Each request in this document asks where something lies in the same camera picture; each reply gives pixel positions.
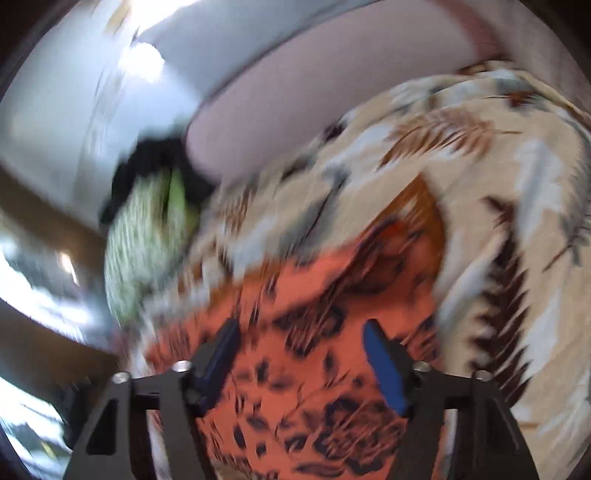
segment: bedsheet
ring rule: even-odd
[[[591,432],[590,118],[507,64],[467,73],[394,87],[220,191],[179,274],[144,304],[137,371],[158,328],[394,211],[439,252],[446,370],[491,370],[540,478],[566,478]]]

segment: black cloth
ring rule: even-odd
[[[185,198],[194,206],[201,206],[217,185],[196,172],[189,162],[181,137],[147,138],[138,142],[127,161],[115,170],[111,182],[111,196],[105,202],[99,222],[108,227],[125,204],[137,178],[146,178],[162,170],[178,169],[183,177]]]

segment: orange patterned fabric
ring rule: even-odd
[[[214,464],[256,479],[383,480],[405,420],[384,403],[363,324],[376,318],[413,358],[435,360],[437,267],[426,234],[387,219],[353,245],[246,280],[161,332],[148,360],[163,371],[238,318],[241,349],[198,420]]]

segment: metal screw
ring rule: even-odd
[[[113,383],[125,383],[131,378],[129,372],[119,372],[118,374],[113,375]]]
[[[180,360],[173,365],[173,370],[178,373],[186,372],[191,370],[193,364],[189,360]]]
[[[427,362],[420,360],[413,364],[413,370],[415,372],[421,372],[422,374],[426,374],[427,372],[431,371],[431,365],[429,365]]]
[[[492,380],[492,374],[486,370],[478,370],[474,373],[474,377],[481,382],[489,382]]]

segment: floral fabric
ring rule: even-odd
[[[436,258],[421,230],[385,220],[356,245],[252,279],[160,335],[157,371],[188,358],[229,317],[242,347],[216,407],[198,422],[216,464],[256,479],[383,479],[405,430],[362,344],[379,319],[415,359],[437,356]]]
[[[589,120],[506,64],[398,85],[220,191],[145,317],[156,327],[194,318],[231,289],[350,244],[395,212],[431,241],[446,371],[494,369],[540,478],[564,479],[591,432]]]
[[[107,302],[121,326],[138,321],[142,298],[179,261],[198,220],[178,170],[136,182],[109,229],[105,252]]]

